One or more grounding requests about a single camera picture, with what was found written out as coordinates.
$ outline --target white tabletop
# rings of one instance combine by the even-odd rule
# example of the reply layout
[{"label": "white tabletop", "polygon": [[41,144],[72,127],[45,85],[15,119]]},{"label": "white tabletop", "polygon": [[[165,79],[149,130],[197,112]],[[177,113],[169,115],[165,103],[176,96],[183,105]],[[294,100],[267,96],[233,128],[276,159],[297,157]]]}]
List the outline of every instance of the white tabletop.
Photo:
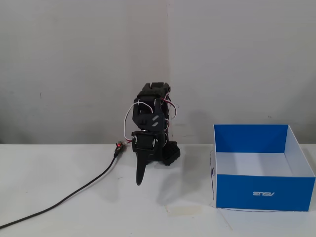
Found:
[{"label": "white tabletop", "polygon": [[[114,145],[0,145],[0,225],[57,203],[102,173]],[[0,230],[1,237],[316,236],[316,194],[310,212],[216,209],[211,145],[180,145],[171,166],[147,166],[136,185],[131,148],[113,170],[61,206]],[[316,171],[316,145],[302,145]]]}]

